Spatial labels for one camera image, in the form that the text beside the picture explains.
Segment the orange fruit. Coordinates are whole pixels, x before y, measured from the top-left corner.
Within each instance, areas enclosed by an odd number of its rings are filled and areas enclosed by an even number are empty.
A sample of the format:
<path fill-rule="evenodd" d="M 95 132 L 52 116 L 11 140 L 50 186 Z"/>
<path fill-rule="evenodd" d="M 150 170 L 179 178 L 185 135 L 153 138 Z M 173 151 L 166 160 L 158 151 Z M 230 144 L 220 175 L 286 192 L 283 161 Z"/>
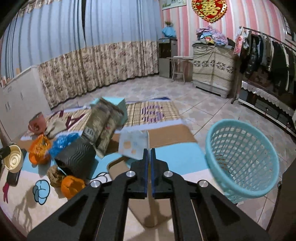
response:
<path fill-rule="evenodd" d="M 61 192 L 67 199 L 74 197 L 83 188 L 85 188 L 85 182 L 70 175 L 66 176 L 61 183 Z"/>

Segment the black ribbed plastic bag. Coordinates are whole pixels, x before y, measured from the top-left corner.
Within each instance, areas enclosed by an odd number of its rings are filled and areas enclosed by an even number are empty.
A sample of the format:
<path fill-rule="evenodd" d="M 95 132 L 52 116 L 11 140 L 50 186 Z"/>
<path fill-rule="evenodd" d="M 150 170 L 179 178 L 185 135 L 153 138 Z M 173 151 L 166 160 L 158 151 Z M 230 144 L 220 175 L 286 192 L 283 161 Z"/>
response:
<path fill-rule="evenodd" d="M 90 176 L 95 156 L 93 145 L 84 138 L 78 138 L 64 148 L 55 157 L 55 161 L 66 175 L 86 179 Z"/>

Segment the light blue paper packet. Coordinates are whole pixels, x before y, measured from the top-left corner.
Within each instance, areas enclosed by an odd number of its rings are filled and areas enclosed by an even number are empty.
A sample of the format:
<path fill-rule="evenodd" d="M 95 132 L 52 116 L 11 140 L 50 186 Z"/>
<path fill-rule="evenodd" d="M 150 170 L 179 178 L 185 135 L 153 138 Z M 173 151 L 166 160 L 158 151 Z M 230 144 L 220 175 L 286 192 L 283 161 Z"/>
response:
<path fill-rule="evenodd" d="M 144 149 L 149 149 L 148 131 L 123 131 L 119 136 L 119 154 L 135 160 L 141 160 Z"/>

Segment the orange plastic bag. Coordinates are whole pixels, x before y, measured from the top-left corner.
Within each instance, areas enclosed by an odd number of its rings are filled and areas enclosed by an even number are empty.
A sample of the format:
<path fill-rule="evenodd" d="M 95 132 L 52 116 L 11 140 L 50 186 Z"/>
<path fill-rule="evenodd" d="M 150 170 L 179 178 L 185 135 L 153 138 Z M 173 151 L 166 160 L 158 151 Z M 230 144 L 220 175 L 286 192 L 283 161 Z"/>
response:
<path fill-rule="evenodd" d="M 52 143 L 47 136 L 39 135 L 29 148 L 29 161 L 33 165 L 45 165 L 50 160 L 49 149 Z"/>

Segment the camouflage snack bag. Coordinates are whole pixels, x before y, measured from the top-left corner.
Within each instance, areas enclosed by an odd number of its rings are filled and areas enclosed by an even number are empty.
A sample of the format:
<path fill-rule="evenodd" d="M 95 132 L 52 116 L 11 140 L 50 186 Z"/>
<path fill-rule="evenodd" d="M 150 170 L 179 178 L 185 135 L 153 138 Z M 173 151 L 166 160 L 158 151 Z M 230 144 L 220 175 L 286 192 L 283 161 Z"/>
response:
<path fill-rule="evenodd" d="M 100 98 L 91 106 L 91 113 L 82 132 L 82 138 L 95 148 L 97 156 L 105 156 L 109 142 L 115 130 L 121 125 L 124 112 L 107 101 Z"/>

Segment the colourful play mat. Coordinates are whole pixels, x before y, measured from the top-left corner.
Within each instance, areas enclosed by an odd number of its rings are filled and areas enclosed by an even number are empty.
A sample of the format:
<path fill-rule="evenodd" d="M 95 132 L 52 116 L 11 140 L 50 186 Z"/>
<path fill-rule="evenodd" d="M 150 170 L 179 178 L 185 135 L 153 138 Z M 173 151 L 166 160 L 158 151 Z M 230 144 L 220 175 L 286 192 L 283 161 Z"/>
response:
<path fill-rule="evenodd" d="M 174 101 L 153 99 L 128 103 L 126 108 L 128 120 L 123 130 L 148 132 L 149 146 L 171 171 L 191 182 L 214 181 L 205 152 L 180 116 Z M 115 131 L 105 157 L 94 160 L 87 181 L 109 182 L 130 168 L 132 159 L 118 152 L 119 136 L 120 131 Z M 10 225 L 13 233 L 27 235 L 66 202 L 60 191 L 50 185 L 47 171 L 53 165 L 54 160 L 33 165 L 25 157 L 15 186 L 6 182 L 8 170 L 1 174 L 1 221 Z"/>

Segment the blue crumpled plastic bag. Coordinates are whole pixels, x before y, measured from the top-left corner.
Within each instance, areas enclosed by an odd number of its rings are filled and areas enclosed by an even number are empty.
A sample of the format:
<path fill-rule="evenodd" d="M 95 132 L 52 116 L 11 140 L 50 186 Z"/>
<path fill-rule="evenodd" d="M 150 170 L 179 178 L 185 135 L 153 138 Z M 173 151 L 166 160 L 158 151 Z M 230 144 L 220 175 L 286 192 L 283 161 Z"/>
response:
<path fill-rule="evenodd" d="M 79 138 L 78 133 L 70 133 L 68 135 L 61 135 L 53 141 L 51 149 L 48 150 L 51 158 L 54 159 L 63 149 L 72 144 Z"/>

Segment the beige cloth pouch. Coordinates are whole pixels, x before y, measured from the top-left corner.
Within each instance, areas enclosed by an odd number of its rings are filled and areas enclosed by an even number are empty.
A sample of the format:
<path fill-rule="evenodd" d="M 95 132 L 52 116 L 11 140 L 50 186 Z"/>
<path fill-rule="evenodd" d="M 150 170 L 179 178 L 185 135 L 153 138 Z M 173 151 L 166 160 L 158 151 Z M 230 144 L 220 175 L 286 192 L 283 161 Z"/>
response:
<path fill-rule="evenodd" d="M 66 124 L 62 120 L 54 120 L 50 122 L 44 132 L 49 139 L 53 139 L 58 133 L 67 130 Z"/>

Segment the teal cardboard box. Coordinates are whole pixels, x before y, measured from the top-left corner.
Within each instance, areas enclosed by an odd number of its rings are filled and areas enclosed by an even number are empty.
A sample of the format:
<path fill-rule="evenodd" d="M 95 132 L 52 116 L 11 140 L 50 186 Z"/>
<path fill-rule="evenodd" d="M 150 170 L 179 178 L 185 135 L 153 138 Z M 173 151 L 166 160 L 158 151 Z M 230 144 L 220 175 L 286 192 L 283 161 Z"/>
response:
<path fill-rule="evenodd" d="M 126 106 L 125 99 L 122 97 L 106 97 L 106 96 L 103 96 L 102 98 L 104 100 L 112 103 L 113 105 L 117 106 L 123 112 L 123 117 L 122 117 L 121 123 L 120 123 L 120 126 L 123 126 L 127 122 L 127 119 L 128 119 L 127 106 Z"/>

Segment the low tv stand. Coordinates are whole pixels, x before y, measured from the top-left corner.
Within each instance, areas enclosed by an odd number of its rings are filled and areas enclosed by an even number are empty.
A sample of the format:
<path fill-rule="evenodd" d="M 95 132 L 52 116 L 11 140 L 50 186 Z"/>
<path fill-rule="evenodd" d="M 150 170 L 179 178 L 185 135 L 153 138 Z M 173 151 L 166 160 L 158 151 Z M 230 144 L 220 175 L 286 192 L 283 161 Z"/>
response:
<path fill-rule="evenodd" d="M 242 80 L 241 88 L 236 94 L 236 100 L 261 113 L 261 115 L 295 137 L 295 110 L 258 84 Z"/>

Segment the clothes rack with garments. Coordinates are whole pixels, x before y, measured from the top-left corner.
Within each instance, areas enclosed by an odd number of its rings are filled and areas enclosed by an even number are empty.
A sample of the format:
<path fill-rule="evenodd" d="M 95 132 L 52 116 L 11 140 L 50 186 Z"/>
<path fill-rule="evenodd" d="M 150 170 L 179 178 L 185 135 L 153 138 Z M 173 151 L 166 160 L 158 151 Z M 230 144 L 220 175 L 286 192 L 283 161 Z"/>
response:
<path fill-rule="evenodd" d="M 287 113 L 295 111 L 295 48 L 266 33 L 239 27 L 234 54 L 243 79 Z"/>

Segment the grey water dispenser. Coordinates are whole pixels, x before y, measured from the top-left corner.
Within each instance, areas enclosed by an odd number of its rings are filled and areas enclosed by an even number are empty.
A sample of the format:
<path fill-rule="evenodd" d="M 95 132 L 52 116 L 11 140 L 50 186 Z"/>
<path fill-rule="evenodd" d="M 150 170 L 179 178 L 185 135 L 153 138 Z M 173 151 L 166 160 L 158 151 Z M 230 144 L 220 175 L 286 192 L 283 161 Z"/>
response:
<path fill-rule="evenodd" d="M 171 78 L 172 66 L 170 58 L 178 54 L 178 41 L 172 38 L 161 38 L 158 40 L 159 54 L 159 76 Z"/>

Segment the pile of folded clothes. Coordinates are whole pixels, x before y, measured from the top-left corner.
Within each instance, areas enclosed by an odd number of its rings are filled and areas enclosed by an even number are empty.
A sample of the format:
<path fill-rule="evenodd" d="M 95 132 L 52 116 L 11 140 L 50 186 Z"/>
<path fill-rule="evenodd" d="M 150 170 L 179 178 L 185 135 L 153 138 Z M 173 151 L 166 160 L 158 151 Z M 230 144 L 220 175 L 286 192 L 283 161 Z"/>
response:
<path fill-rule="evenodd" d="M 233 40 L 227 38 L 222 32 L 207 26 L 196 30 L 197 40 L 203 44 L 216 45 L 216 46 L 231 46 L 234 47 Z"/>

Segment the red gold wall ornament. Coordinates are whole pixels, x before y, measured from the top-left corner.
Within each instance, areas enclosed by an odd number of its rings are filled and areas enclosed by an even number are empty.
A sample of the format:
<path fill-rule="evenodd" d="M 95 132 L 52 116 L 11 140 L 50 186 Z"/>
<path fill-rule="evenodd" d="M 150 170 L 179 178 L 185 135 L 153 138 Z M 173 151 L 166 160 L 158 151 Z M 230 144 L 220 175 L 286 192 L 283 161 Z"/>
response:
<path fill-rule="evenodd" d="M 226 0 L 192 0 L 193 11 L 208 23 L 220 20 L 227 11 Z"/>

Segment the framed wall picture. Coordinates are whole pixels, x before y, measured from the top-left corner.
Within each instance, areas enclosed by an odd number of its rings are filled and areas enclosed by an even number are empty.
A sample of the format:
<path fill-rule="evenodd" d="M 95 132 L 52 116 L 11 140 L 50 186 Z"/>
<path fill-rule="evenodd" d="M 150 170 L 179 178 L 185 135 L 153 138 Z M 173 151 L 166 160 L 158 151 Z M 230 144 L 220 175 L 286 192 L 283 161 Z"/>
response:
<path fill-rule="evenodd" d="M 162 10 L 186 6 L 186 0 L 160 0 Z"/>

